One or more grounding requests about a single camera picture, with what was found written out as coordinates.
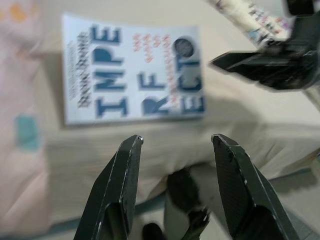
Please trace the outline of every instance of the book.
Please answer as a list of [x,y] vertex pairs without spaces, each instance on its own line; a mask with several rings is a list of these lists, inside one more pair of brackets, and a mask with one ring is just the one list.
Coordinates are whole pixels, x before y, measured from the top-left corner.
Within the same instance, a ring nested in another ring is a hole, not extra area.
[[65,124],[203,116],[198,28],[63,16]]

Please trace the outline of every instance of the beige fabric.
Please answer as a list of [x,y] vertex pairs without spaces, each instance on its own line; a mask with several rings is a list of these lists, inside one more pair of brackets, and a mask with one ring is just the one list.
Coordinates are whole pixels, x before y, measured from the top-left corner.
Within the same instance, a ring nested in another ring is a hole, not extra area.
[[[36,77],[50,164],[52,220],[81,215],[95,178],[122,140],[144,137],[137,202],[165,187],[165,177],[211,161],[210,136],[235,139],[268,178],[294,171],[320,146],[320,112],[299,91],[276,93],[207,63],[231,50],[255,48],[223,15],[200,0],[42,0],[46,40]],[[141,25],[199,25],[207,112],[194,121],[158,121],[65,127],[61,68],[61,16],[68,11],[101,21]]]

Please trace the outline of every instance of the fabric cloth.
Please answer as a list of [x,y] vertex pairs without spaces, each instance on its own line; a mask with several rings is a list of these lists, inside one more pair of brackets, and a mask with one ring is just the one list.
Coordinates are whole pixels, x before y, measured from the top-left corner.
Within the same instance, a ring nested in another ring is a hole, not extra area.
[[[166,187],[166,176],[212,162],[212,134],[240,143],[261,172],[276,178],[308,168],[320,146],[320,112],[300,91],[271,92],[208,63],[228,51],[256,47],[222,14],[200,0],[43,0],[44,58],[36,76],[37,99],[50,165],[51,219],[78,218],[91,187],[120,143],[144,138],[137,203]],[[202,120],[64,125],[61,16],[71,12],[97,21],[200,28],[206,113]]]
[[35,0],[0,1],[0,236],[48,227],[48,171],[34,104]]
[[249,0],[208,0],[258,47],[267,40],[285,40],[291,28],[285,18],[276,17]]

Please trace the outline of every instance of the sticker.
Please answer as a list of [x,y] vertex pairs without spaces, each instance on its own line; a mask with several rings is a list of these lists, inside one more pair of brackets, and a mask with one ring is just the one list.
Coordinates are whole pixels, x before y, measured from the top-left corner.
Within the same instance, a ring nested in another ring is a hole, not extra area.
[[33,116],[20,115],[15,119],[16,145],[25,151],[40,148],[39,129]]
[[190,58],[195,53],[194,46],[185,38],[178,38],[174,41],[174,50],[177,55],[184,58]]

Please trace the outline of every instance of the pink fabric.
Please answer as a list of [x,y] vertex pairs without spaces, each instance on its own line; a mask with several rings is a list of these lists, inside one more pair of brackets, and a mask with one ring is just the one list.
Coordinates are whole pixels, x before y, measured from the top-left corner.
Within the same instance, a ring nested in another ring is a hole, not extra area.
[[44,149],[17,146],[15,120],[35,117],[33,80],[41,43],[35,0],[0,1],[0,236],[29,235],[49,226]]

